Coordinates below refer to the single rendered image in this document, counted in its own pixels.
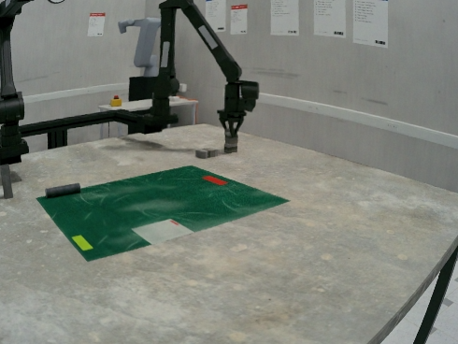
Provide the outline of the green flat mat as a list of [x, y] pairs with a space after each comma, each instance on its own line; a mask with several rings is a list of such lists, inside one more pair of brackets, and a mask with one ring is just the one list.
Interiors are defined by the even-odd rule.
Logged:
[[36, 200], [87, 262], [291, 201], [193, 165]]

